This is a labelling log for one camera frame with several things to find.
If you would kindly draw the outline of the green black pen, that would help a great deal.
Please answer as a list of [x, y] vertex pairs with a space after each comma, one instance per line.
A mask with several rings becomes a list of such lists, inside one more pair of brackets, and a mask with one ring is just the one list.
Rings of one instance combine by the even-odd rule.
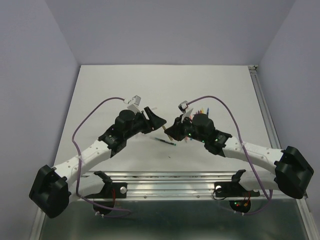
[[167, 140], [164, 140], [164, 139], [161, 139], [161, 138], [158, 138], [158, 137], [155, 137], [154, 139], [156, 141], [159, 141], [159, 142], [162, 142], [162, 143], [165, 143], [165, 144], [168, 144], [168, 145], [176, 146], [176, 143], [174, 143], [172, 141], [167, 141]]

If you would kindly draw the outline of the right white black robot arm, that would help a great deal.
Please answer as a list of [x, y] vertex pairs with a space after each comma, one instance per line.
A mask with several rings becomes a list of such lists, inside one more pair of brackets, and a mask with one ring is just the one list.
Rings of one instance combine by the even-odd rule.
[[265, 169], [262, 173], [239, 170], [235, 180], [230, 182], [231, 192], [235, 195], [267, 189], [302, 199], [314, 174], [313, 168], [297, 148], [274, 149], [242, 143], [235, 136], [217, 130], [214, 122], [204, 113], [193, 118], [181, 115], [164, 132], [179, 142], [186, 137], [202, 142], [213, 155], [242, 160]]

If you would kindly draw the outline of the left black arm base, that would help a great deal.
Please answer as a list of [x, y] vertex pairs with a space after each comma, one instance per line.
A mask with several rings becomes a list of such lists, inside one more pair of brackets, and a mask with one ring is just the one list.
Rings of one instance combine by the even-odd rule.
[[116, 206], [116, 201], [127, 198], [128, 184], [115, 182], [102, 171], [83, 180], [81, 195], [92, 204], [94, 213], [102, 218], [122, 218], [131, 211]]

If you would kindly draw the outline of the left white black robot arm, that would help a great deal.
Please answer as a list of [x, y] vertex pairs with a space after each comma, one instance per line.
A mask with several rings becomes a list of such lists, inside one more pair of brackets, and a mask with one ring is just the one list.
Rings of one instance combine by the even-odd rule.
[[78, 155], [53, 167], [41, 167], [31, 187], [29, 198], [49, 217], [59, 216], [69, 205], [91, 194], [108, 196], [113, 191], [112, 180], [102, 171], [86, 178], [80, 185], [82, 174], [119, 153], [127, 140], [138, 133], [148, 134], [166, 124], [149, 107], [142, 112], [122, 110], [115, 122], [92, 145]]

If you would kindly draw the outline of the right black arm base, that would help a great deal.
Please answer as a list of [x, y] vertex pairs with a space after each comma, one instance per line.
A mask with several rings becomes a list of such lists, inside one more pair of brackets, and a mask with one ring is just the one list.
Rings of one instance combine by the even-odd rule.
[[227, 198], [240, 198], [238, 200], [229, 200], [229, 205], [236, 213], [246, 215], [249, 213], [252, 203], [251, 198], [260, 196], [259, 191], [246, 190], [240, 185], [240, 180], [246, 170], [238, 170], [230, 181], [218, 181], [214, 184], [212, 198], [216, 201], [222, 201]]

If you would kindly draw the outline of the aluminium rail frame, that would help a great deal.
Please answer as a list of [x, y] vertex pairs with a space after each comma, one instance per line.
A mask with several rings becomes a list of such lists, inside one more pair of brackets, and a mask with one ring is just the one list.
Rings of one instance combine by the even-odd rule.
[[132, 214], [103, 218], [88, 203], [76, 201], [50, 219], [38, 210], [32, 240], [317, 240], [305, 199], [276, 191], [272, 201], [251, 199], [249, 216], [233, 213], [227, 200], [214, 200], [217, 182], [231, 172], [111, 172], [115, 183], [127, 184], [119, 207]]

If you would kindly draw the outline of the right side aluminium rail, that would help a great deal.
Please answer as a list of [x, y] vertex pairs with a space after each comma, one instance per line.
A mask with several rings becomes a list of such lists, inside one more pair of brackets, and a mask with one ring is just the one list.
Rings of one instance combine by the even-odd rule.
[[279, 142], [279, 138], [275, 129], [275, 125], [272, 119], [272, 116], [269, 111], [269, 107], [267, 105], [260, 81], [257, 72], [257, 66], [249, 65], [248, 71], [251, 77], [251, 81], [253, 84], [253, 88], [257, 97], [257, 101], [259, 104], [259, 108], [262, 114], [263, 122], [267, 131], [268, 139], [272, 148], [281, 148], [281, 144]]

